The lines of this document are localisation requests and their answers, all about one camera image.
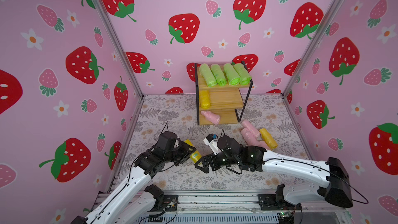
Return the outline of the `light green roll with label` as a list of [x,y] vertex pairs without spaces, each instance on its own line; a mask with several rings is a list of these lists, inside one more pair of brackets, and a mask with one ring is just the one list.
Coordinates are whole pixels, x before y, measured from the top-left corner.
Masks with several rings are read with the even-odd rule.
[[227,79],[221,69],[221,66],[219,64],[212,64],[210,68],[214,78],[216,79],[217,85],[221,87],[225,86],[227,84]]

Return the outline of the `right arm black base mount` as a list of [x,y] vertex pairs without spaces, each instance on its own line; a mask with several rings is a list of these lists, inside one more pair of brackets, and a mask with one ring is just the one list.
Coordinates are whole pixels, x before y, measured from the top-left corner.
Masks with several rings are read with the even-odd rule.
[[278,211],[280,224],[294,224],[295,213],[296,211],[302,213],[302,205],[300,203],[294,205],[286,201],[283,195],[285,186],[285,184],[278,185],[273,194],[259,194],[258,204],[262,211]]

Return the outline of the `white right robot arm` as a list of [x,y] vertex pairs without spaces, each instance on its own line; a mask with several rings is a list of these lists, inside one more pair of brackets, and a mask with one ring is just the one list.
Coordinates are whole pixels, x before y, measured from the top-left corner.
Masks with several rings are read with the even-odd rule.
[[353,199],[349,175],[342,162],[330,157],[327,161],[304,160],[275,153],[259,146],[243,146],[234,138],[214,136],[211,141],[204,139],[212,154],[203,156],[195,167],[204,173],[220,168],[232,169],[238,166],[236,174],[243,171],[279,173],[306,181],[296,186],[279,185],[277,201],[292,205],[302,202],[325,201],[331,205],[351,208]]

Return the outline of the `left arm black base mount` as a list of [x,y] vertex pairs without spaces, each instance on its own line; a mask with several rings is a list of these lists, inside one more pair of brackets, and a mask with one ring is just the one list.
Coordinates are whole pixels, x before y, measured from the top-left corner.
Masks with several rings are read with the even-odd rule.
[[156,185],[150,185],[145,188],[145,192],[148,192],[155,199],[153,208],[149,211],[155,214],[150,214],[149,217],[161,217],[166,212],[172,212],[177,210],[178,206],[178,195],[166,195]]

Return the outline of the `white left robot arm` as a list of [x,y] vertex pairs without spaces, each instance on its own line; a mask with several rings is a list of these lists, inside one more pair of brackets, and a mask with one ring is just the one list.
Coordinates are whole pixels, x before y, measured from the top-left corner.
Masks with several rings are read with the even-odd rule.
[[132,163],[129,173],[119,186],[87,216],[77,216],[74,224],[130,224],[150,211],[163,191],[150,186],[134,203],[136,194],[147,185],[167,163],[175,166],[186,162],[197,149],[177,134],[164,131],[151,148],[141,153]]

